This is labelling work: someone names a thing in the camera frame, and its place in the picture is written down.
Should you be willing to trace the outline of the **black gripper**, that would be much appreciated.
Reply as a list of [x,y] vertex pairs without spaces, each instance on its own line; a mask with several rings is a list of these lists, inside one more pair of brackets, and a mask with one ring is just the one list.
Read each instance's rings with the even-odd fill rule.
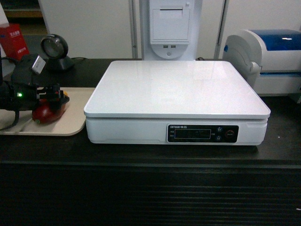
[[70,100],[68,95],[60,92],[59,84],[39,87],[39,75],[31,70],[37,56],[39,55],[23,56],[13,70],[11,82],[14,93],[12,101],[14,111],[33,110],[37,104],[36,110],[57,111]]

